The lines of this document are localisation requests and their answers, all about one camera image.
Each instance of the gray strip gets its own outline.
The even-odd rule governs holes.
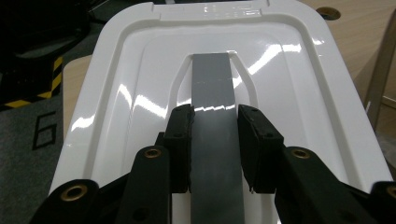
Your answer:
[[[245,222],[233,78],[227,53],[192,59],[191,223]]]

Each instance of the glossy white surface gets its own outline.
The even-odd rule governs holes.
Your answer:
[[[191,101],[191,55],[219,52],[230,55],[236,102],[258,107],[285,145],[314,150],[359,189],[391,179],[329,29],[311,8],[293,0],[146,3],[101,33],[51,190],[128,173],[172,108]],[[276,223],[271,197],[247,186],[244,197],[246,223]],[[189,199],[174,195],[177,223],[190,221]]]

